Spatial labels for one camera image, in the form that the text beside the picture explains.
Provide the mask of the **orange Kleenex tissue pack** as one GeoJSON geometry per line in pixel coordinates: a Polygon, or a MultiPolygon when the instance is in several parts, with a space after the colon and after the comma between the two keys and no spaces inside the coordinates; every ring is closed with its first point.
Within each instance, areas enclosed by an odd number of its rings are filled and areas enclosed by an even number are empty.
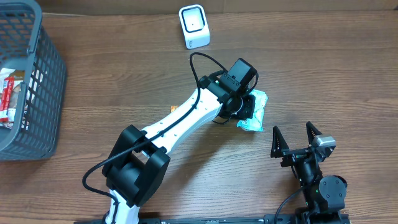
{"type": "Polygon", "coordinates": [[[173,111],[175,111],[177,108],[178,108],[178,106],[177,106],[177,105],[175,105],[175,106],[171,106],[171,107],[170,107],[170,111],[171,111],[171,112],[173,112],[173,111]]]}

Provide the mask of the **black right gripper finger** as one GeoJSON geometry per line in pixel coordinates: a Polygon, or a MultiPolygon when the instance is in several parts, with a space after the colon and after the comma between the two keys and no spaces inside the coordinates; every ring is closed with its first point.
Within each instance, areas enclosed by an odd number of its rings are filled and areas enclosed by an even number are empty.
{"type": "Polygon", "coordinates": [[[310,122],[306,123],[308,143],[313,145],[315,136],[322,135],[322,133],[310,122]]]}
{"type": "Polygon", "coordinates": [[[277,126],[274,126],[272,133],[271,157],[273,158],[283,157],[284,152],[287,151],[289,151],[289,146],[287,145],[279,128],[277,126]]]}

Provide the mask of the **mint green wipes pack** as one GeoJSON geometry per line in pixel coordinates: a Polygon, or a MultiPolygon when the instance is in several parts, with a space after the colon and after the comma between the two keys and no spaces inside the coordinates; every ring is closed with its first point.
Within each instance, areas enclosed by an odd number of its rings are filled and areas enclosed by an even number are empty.
{"type": "Polygon", "coordinates": [[[252,118],[248,118],[243,121],[238,121],[237,127],[245,130],[245,131],[255,131],[262,132],[263,131],[263,119],[264,119],[264,110],[268,101],[268,96],[265,92],[261,90],[254,89],[250,95],[255,97],[254,100],[254,112],[252,113],[252,118]]]}

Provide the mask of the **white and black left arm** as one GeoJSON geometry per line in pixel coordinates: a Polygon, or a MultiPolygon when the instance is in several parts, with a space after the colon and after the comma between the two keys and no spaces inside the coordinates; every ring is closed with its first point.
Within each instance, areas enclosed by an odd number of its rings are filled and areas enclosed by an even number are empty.
{"type": "Polygon", "coordinates": [[[111,207],[103,223],[137,223],[138,213],[161,185],[170,153],[200,126],[216,117],[252,118],[255,98],[250,82],[257,70],[239,58],[229,71],[200,79],[189,99],[162,120],[137,129],[130,125],[119,135],[102,174],[111,194],[111,207]]]}

